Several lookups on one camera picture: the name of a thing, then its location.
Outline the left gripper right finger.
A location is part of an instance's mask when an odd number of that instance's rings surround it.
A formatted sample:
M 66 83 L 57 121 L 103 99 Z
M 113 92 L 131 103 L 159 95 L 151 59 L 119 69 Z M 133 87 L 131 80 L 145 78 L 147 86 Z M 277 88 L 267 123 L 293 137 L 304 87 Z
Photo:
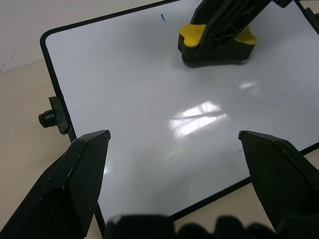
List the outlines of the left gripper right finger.
M 251 182 L 274 229 L 288 215 L 319 214 L 319 170 L 290 142 L 246 130 L 238 138 Z

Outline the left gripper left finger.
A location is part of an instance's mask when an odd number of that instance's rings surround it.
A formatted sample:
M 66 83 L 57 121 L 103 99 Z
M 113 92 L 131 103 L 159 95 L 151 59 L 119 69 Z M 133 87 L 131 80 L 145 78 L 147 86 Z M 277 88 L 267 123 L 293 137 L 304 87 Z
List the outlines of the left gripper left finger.
M 98 204 L 110 137 L 101 130 L 74 140 L 36 181 L 0 239 L 84 239 Z

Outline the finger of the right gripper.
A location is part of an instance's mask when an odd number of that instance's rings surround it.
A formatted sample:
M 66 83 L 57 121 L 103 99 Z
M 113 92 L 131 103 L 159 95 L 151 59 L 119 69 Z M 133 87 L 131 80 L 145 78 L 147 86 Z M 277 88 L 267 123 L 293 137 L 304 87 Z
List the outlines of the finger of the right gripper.
M 191 24 L 207 24 L 218 9 L 219 0 L 202 0 L 193 14 Z
M 234 39 L 269 3 L 270 0 L 219 0 L 219 9 L 205 24 L 197 56 Z

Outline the yellow and black eraser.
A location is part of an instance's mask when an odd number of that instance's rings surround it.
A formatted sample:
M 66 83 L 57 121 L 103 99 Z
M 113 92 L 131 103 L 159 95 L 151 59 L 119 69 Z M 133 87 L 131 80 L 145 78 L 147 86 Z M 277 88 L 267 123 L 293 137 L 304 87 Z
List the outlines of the yellow and black eraser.
M 205 27 L 205 24 L 188 23 L 179 31 L 177 48 L 181 52 L 183 62 L 188 67 L 240 64 L 250 57 L 257 43 L 256 37 L 251 33 L 249 27 L 246 27 L 234 39 L 226 43 L 218 43 L 214 51 L 209 50 L 197 56 Z

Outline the black-framed whiteboard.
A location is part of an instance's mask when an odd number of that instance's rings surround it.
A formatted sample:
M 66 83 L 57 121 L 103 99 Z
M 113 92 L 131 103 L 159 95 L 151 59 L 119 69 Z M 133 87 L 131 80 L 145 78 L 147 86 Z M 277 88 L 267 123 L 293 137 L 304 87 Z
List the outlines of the black-framed whiteboard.
M 40 45 L 69 137 L 111 132 L 99 206 L 194 221 L 250 189 L 238 133 L 319 148 L 319 35 L 297 2 L 251 23 L 245 63 L 189 68 L 179 28 L 198 0 L 163 1 L 44 33 Z

